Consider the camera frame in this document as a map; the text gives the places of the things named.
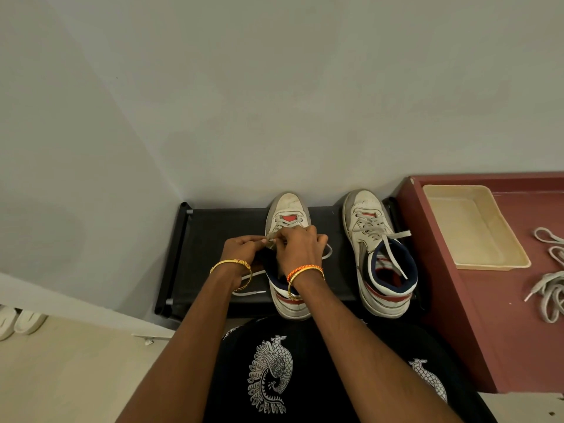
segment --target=beige floor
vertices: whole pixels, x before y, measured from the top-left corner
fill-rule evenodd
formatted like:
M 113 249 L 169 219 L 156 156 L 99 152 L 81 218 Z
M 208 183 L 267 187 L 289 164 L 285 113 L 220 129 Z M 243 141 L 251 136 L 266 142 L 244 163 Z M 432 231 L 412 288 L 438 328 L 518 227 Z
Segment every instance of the beige floor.
M 48 318 L 36 333 L 0 342 L 0 421 L 112 422 L 165 345 Z M 484 395 L 499 423 L 564 422 L 561 397 Z

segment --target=shoe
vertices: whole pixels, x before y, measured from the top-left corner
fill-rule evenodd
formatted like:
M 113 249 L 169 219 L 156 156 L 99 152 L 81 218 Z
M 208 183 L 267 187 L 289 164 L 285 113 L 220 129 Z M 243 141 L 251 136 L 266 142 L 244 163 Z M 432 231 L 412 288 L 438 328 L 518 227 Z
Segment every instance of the shoe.
M 282 227 L 311 225 L 310 213 L 300 198 L 292 193 L 279 194 L 272 202 L 266 218 L 265 235 L 269 238 Z M 292 287 L 292 294 L 297 301 L 288 297 L 288 282 L 286 276 L 275 265 L 276 269 L 265 267 L 270 284 L 272 301 L 280 316 L 286 319 L 303 320 L 311 316 L 310 310 L 301 299 L 298 291 Z
M 356 276 L 364 307 L 376 316 L 399 318 L 417 285 L 413 257 L 397 239 L 382 204 L 369 190 L 351 191 L 343 204 L 343 225 L 354 249 Z

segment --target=beige tray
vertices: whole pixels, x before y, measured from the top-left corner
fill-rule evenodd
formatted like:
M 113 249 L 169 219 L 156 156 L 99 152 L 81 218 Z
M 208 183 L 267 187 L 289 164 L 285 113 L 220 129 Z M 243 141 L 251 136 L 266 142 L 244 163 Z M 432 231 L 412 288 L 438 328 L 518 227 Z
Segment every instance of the beige tray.
M 424 185 L 423 192 L 457 268 L 511 270 L 531 265 L 489 188 Z

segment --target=hand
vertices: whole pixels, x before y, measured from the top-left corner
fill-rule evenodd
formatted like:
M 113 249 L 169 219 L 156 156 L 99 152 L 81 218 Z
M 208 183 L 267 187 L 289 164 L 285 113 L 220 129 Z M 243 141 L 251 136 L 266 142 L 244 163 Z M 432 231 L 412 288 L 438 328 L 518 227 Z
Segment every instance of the hand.
M 225 259 L 242 259 L 253 262 L 255 253 L 266 246 L 267 240 L 264 236 L 241 236 L 227 239 L 223 245 L 220 261 Z M 212 274 L 218 276 L 231 276 L 233 278 L 233 290 L 241 284 L 241 277 L 249 274 L 249 270 L 242 264 L 223 263 L 220 264 Z
M 321 267 L 321 257 L 329 238 L 317 234 L 315 226 L 282 227 L 276 233 L 276 258 L 286 276 L 295 268 L 307 264 Z

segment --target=red tray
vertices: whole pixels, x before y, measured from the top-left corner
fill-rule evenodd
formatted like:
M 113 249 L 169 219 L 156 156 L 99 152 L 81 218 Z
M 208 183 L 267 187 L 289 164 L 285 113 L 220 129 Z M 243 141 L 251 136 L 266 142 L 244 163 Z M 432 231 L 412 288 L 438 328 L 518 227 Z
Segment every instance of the red tray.
M 456 269 L 422 190 L 427 184 L 489 187 L 531 267 Z M 543 274 L 562 269 L 532 231 L 546 227 L 564 237 L 564 172 L 409 177 L 398 202 L 430 283 L 426 322 L 456 350 L 478 390 L 563 392 L 564 318 L 548 324 L 540 296 L 523 299 Z

